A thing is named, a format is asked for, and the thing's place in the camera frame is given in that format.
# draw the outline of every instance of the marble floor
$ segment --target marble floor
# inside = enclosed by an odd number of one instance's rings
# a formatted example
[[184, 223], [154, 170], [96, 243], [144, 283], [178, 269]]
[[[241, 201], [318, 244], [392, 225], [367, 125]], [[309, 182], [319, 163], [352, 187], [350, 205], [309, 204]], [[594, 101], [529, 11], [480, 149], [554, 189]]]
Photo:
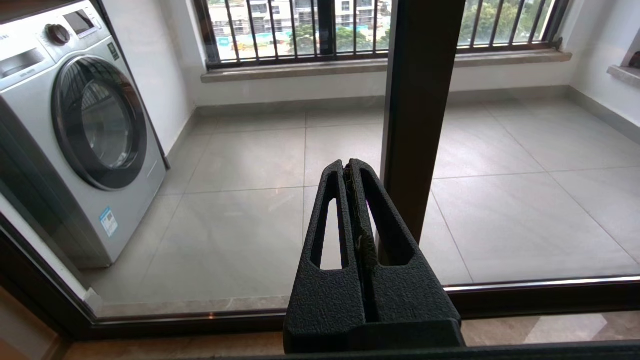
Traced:
[[[198, 119], [120, 259], [85, 275], [110, 306], [286, 304], [322, 170], [377, 171], [382, 131], [378, 108]], [[420, 247], [444, 285], [640, 274], [639, 181], [640, 145], [568, 101], [450, 106]], [[339, 268], [335, 209], [327, 227]]]
[[[527, 316], [462, 321], [468, 347], [640, 340], [640, 313]], [[65, 360], [212, 359], [284, 354], [282, 333], [75, 343]]]

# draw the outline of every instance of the baseboard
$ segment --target baseboard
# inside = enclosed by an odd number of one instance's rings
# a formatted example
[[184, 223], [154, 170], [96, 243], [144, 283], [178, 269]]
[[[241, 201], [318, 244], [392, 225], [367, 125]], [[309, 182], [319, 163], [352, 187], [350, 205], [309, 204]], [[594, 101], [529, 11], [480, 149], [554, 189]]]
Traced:
[[297, 101], [260, 102], [255, 104], [231, 104], [198, 107], [197, 113], [203, 117], [215, 117], [233, 114], [263, 114], [308, 110], [339, 110], [382, 108], [384, 96], [342, 97], [339, 99], [316, 99]]
[[[494, 90], [472, 90], [449, 93], [449, 104], [501, 101], [514, 99], [539, 99], [564, 97], [569, 86], [539, 86]], [[260, 102], [253, 104], [230, 104], [200, 106], [196, 113], [201, 117], [215, 117], [234, 114], [264, 114], [287, 111], [339, 110], [382, 108], [384, 96], [342, 97], [338, 99], [317, 99], [299, 101]]]
[[182, 127], [182, 131], [180, 132], [180, 135], [178, 135], [178, 139], [176, 139], [175, 143], [173, 143], [171, 150], [169, 150], [169, 154], [167, 154], [166, 156], [167, 160], [169, 161], [169, 164], [173, 163], [179, 149], [181, 149], [182, 146], [184, 145], [184, 142], [187, 141], [189, 134], [191, 134], [193, 128], [196, 125], [197, 118], [198, 118], [198, 108], [194, 108], [193, 111], [191, 112], [191, 116]]
[[633, 142], [640, 144], [640, 127], [635, 125], [630, 120], [618, 115], [608, 107], [600, 104], [589, 96], [584, 95], [582, 92], [579, 92], [573, 87], [569, 86], [566, 97], [569, 100], [575, 102], [581, 108], [588, 111], [593, 116], [613, 127], [622, 135], [625, 135], [627, 138], [631, 139]]
[[566, 96], [569, 86], [536, 86], [530, 88], [508, 88], [491, 90], [456, 91], [449, 93], [448, 104], [483, 101], [505, 101], [522, 99], [544, 99]]

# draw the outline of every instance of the control knob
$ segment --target control knob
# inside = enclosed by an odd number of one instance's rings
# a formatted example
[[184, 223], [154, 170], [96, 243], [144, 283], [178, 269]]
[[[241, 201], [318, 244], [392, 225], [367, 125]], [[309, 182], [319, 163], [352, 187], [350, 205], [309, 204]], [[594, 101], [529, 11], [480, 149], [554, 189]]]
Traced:
[[57, 45], [64, 45], [69, 42], [69, 40], [71, 40], [71, 35], [67, 31], [67, 29], [65, 29], [65, 27], [60, 24], [49, 24], [46, 25], [44, 29], [47, 33], [47, 36], [49, 37], [49, 40], [53, 41]]

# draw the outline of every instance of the front-loading washing machine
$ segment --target front-loading washing machine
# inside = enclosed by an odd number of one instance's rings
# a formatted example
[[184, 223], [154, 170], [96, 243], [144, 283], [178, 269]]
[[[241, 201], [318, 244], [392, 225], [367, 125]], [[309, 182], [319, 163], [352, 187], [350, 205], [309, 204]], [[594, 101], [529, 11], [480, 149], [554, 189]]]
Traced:
[[9, 128], [28, 133], [81, 209], [73, 219], [78, 231], [58, 245], [79, 268], [110, 266], [166, 168], [132, 77], [91, 2], [0, 25], [0, 97], [8, 119], [19, 122]]

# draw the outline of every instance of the textured black plastic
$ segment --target textured black plastic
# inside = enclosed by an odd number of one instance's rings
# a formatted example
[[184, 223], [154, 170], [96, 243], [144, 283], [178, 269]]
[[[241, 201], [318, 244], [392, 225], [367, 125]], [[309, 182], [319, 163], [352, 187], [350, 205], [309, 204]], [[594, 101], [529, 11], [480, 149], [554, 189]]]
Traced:
[[[342, 270], [320, 270], [337, 199]], [[384, 248], [378, 260], [369, 210]], [[462, 347], [460, 315], [375, 171], [360, 160], [321, 178], [284, 323], [287, 354]]]
[[[343, 351], [365, 323], [342, 162], [323, 172], [284, 322], [287, 353]], [[336, 199], [342, 270], [320, 270], [329, 202]]]

